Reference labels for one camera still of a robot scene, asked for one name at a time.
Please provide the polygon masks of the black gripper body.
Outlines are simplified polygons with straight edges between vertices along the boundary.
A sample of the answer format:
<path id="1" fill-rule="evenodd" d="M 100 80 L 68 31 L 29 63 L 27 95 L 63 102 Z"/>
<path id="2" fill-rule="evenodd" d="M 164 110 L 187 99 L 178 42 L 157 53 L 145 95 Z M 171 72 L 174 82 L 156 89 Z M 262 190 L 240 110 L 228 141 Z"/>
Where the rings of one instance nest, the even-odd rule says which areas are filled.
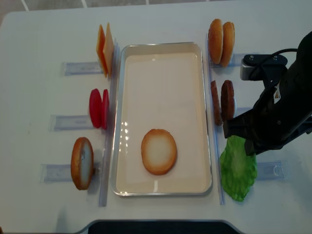
<path id="1" fill-rule="evenodd" d="M 288 72 L 273 90 L 253 108 L 254 139 L 250 140 L 265 149 L 281 149 L 312 132 L 312 75 Z"/>

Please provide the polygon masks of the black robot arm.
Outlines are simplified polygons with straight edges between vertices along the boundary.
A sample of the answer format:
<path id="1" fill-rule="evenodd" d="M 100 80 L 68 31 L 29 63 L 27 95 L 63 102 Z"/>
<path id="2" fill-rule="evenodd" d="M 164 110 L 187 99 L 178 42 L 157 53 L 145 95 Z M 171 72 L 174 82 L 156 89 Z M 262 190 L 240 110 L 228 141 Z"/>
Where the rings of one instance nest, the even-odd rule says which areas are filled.
<path id="1" fill-rule="evenodd" d="M 262 81 L 264 91 L 252 109 L 223 124 L 224 137 L 244 138 L 248 156 L 279 150 L 312 131 L 312 35 L 296 49 L 241 60 L 242 80 Z"/>

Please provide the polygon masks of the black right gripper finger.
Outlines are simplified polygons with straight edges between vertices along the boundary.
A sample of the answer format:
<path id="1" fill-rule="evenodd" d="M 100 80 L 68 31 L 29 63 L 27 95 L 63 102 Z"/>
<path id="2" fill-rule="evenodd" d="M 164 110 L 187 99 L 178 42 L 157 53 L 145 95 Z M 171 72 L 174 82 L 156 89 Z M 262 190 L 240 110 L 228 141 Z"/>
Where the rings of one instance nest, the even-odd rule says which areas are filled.
<path id="1" fill-rule="evenodd" d="M 265 148 L 262 145 L 258 145 L 249 139 L 245 141 L 244 147 L 247 156 L 258 155 L 265 151 Z"/>

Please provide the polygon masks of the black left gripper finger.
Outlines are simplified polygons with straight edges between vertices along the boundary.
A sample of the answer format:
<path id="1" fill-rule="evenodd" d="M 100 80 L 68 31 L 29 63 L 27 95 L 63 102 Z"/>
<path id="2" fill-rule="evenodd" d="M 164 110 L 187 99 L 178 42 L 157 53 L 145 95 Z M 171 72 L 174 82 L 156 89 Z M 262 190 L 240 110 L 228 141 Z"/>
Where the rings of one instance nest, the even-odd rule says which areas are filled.
<path id="1" fill-rule="evenodd" d="M 238 136 L 244 139 L 254 139 L 253 120 L 254 111 L 246 111 L 237 117 L 223 123 L 223 133 L 225 138 Z"/>

